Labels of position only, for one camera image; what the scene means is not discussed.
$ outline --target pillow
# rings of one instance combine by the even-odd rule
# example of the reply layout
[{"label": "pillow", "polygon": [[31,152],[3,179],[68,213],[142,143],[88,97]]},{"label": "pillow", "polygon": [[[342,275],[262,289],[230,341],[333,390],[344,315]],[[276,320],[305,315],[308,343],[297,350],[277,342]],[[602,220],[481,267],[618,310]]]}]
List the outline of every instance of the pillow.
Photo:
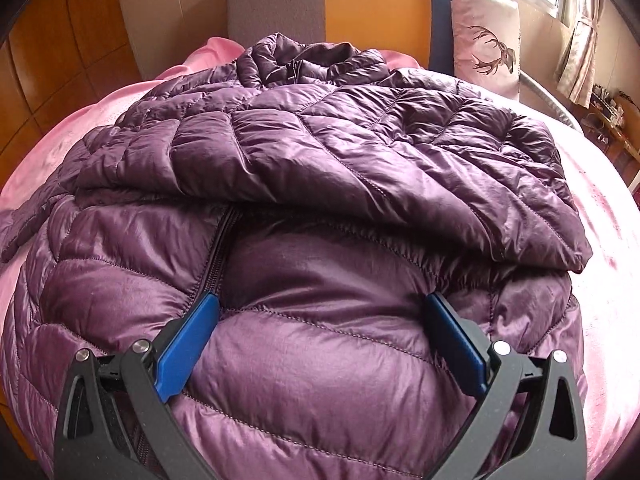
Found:
[{"label": "pillow", "polygon": [[451,0],[459,79],[509,99],[520,96],[520,14],[511,0]]}]

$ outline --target silver bolt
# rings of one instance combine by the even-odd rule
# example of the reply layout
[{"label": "silver bolt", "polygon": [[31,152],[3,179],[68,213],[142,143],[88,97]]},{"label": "silver bolt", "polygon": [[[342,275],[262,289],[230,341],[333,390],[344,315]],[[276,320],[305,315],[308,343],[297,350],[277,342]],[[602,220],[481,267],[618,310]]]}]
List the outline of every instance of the silver bolt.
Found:
[{"label": "silver bolt", "polygon": [[565,363],[567,360],[566,353],[562,350],[554,350],[554,359],[559,363]]},{"label": "silver bolt", "polygon": [[138,339],[135,343],[133,343],[133,345],[131,346],[131,349],[136,354],[143,354],[147,350],[149,350],[150,347],[151,347],[151,343],[149,341],[147,341],[146,339]]},{"label": "silver bolt", "polygon": [[496,341],[494,343],[494,351],[498,355],[509,355],[511,352],[511,347],[506,341]]},{"label": "silver bolt", "polygon": [[91,355],[91,351],[88,348],[82,348],[76,352],[76,361],[86,361]]}]

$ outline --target mattress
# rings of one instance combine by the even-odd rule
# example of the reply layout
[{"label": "mattress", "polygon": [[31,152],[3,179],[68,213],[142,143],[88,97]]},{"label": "mattress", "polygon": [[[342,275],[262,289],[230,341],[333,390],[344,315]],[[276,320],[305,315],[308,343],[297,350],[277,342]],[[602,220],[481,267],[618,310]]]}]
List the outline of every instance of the mattress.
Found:
[{"label": "mattress", "polygon": [[[153,81],[121,88],[95,105],[78,110],[52,129],[21,162],[0,194],[0,210],[16,208],[58,166],[69,148],[95,126],[111,124],[159,82],[235,59],[244,49],[211,38],[182,65]],[[414,68],[411,57],[383,51],[391,68]],[[627,436],[640,413],[640,367],[629,367],[640,326],[640,212],[615,168],[579,132],[523,104],[487,93],[497,104],[544,121],[551,131],[574,194],[593,258],[585,271],[572,275],[582,307],[584,371],[588,393],[584,418],[588,439],[589,479],[594,479]],[[4,319],[15,282],[29,251],[26,244],[0,268],[0,319]]]}]

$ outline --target curtain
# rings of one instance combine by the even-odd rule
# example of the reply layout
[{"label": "curtain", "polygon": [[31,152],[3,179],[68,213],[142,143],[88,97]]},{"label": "curtain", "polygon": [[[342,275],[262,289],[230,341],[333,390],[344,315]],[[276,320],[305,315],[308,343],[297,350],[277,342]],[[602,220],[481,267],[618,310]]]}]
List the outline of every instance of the curtain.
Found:
[{"label": "curtain", "polygon": [[562,54],[558,91],[572,102],[589,107],[596,71],[598,24],[605,0],[577,0],[577,16],[571,41]]}]

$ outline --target purple puffer jacket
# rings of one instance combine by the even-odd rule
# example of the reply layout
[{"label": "purple puffer jacket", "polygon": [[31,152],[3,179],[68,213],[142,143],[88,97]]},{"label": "purple puffer jacket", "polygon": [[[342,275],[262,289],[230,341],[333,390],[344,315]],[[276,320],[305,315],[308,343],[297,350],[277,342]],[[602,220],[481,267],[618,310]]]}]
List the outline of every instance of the purple puffer jacket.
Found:
[{"label": "purple puffer jacket", "polygon": [[159,84],[0,219],[2,259],[33,235],[0,374],[49,473],[74,353],[203,290],[223,319],[170,405],[223,479],[420,478],[473,404],[424,335],[434,290],[492,340],[564,349],[585,392],[567,271],[591,249],[548,130],[375,50],[274,35]]}]

